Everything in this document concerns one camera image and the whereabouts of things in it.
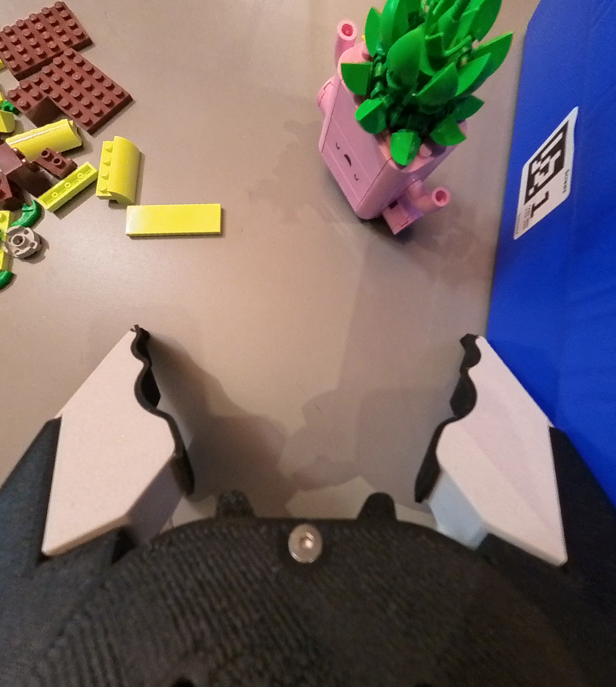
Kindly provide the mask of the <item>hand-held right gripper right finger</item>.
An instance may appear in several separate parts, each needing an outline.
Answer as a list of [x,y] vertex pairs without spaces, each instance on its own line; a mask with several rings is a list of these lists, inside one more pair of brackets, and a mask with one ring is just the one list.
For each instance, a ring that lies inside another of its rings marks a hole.
[[414,499],[439,532],[471,549],[493,535],[564,565],[553,424],[484,337],[467,334],[460,344],[451,417],[433,431]]

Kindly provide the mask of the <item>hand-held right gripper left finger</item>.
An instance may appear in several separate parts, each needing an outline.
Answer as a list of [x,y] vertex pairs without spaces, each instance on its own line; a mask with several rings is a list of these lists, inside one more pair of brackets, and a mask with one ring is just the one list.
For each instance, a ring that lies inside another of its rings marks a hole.
[[194,473],[175,419],[158,408],[150,334],[131,328],[60,410],[42,553],[124,529],[157,537]]

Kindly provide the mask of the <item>pile of mixed toy bricks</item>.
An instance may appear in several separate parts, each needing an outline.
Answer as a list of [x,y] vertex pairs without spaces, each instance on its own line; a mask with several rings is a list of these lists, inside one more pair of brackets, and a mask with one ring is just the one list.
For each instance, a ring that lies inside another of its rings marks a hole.
[[0,291],[15,260],[44,249],[37,224],[94,186],[99,199],[133,205],[139,149],[115,136],[97,166],[77,162],[80,131],[94,134],[132,96],[81,51],[92,44],[63,1],[0,28]]

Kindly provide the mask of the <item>blue plastic bin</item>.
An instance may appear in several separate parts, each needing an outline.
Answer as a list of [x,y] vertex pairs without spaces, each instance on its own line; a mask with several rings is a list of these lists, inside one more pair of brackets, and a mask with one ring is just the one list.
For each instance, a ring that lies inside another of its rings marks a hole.
[[[576,107],[570,194],[514,239],[522,168]],[[616,506],[616,1],[528,24],[487,338]]]

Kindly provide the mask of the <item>lime smooth tile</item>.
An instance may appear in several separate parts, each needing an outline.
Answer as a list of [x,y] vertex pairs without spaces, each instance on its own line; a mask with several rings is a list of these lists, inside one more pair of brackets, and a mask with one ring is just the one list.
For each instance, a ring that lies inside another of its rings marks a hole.
[[215,236],[223,233],[218,203],[132,205],[126,209],[126,236]]

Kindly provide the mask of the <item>pink brick pot figure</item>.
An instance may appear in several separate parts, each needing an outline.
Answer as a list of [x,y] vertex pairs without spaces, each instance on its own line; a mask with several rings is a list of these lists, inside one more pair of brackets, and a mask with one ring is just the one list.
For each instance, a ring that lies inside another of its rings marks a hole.
[[335,73],[317,104],[319,150],[355,214],[393,234],[445,207],[425,180],[467,138],[475,95],[509,53],[513,33],[486,40],[501,1],[386,1],[364,33],[338,24]]

